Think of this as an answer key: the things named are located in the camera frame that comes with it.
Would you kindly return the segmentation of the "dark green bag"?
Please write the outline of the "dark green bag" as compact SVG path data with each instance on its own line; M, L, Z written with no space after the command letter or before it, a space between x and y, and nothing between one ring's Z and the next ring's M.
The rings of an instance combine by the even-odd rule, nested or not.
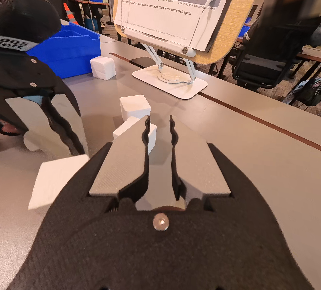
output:
M283 100L285 104L298 101L307 107L316 106L321 101L321 77L312 77L302 81Z

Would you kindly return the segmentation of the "large blue plastic bin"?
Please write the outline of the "large blue plastic bin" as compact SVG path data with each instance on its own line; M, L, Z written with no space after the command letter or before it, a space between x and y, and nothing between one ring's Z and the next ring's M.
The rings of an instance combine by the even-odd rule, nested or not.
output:
M27 51L61 79L92 73L91 59L101 55L100 34L74 23Z

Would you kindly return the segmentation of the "person's left hand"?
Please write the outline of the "person's left hand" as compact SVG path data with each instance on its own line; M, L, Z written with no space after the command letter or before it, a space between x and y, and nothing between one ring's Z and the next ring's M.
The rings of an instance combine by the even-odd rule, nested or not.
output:
M14 125L12 125L4 120L0 120L0 124L1 124L1 131L2 132L7 133L7 134L19 134L18 129Z

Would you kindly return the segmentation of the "white hard foam cube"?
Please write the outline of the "white hard foam cube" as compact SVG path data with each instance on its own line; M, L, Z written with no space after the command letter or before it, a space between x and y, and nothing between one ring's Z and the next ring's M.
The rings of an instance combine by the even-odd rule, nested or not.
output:
M90 65L95 78L109 80L116 75L115 63L112 58L98 56L90 60Z
M124 122L131 116L141 119L150 115L151 106L144 95L120 97L119 102Z
M62 188L90 158L84 155L52 160L41 164L28 210L51 205Z
M121 134L123 134L126 130L128 130L131 126L133 126L135 123L137 123L140 120L140 118L130 116L123 124L121 124L114 132L113 137L116 139ZM155 147L156 143L156 134L157 134L157 126L154 124L150 124L150 132L148 135L149 143L148 143L148 154L152 151L152 149Z

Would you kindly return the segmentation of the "printed instruction sheet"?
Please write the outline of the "printed instruction sheet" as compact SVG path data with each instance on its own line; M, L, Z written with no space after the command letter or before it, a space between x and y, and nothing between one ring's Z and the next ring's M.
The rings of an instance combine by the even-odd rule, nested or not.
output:
M208 52L231 0L117 0L115 24L181 47Z

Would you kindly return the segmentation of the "orange traffic cone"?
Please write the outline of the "orange traffic cone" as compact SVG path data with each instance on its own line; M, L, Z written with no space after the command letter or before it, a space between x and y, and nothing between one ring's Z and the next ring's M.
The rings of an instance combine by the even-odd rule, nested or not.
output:
M79 25L78 22L76 21L74 15L72 14L72 12L70 11L69 7L67 6L67 3L63 3L63 6L64 6L64 9L66 11L66 15L67 15L67 18L69 20L70 23L74 23L76 25Z

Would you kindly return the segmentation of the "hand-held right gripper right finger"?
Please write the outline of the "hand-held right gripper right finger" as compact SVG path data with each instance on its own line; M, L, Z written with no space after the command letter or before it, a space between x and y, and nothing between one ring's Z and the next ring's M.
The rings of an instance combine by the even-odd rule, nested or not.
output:
M207 141L176 116L170 115L171 175L176 200L186 207L193 199L227 197L231 190Z

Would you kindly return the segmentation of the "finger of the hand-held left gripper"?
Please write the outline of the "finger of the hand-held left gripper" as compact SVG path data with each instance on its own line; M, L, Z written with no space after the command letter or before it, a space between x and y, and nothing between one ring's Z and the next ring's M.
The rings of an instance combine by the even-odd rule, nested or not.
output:
M41 150L49 157L72 156L63 128L38 103L20 97L5 101L27 127L23 141L30 151Z
M66 156L89 155L81 116L65 94L43 97L41 109Z

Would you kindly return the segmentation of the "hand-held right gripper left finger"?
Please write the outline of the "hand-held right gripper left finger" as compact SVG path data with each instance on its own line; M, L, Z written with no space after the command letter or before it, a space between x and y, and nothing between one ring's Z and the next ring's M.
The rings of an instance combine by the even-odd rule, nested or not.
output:
M135 204L149 186L150 115L145 115L118 136L99 169L90 196L129 198Z

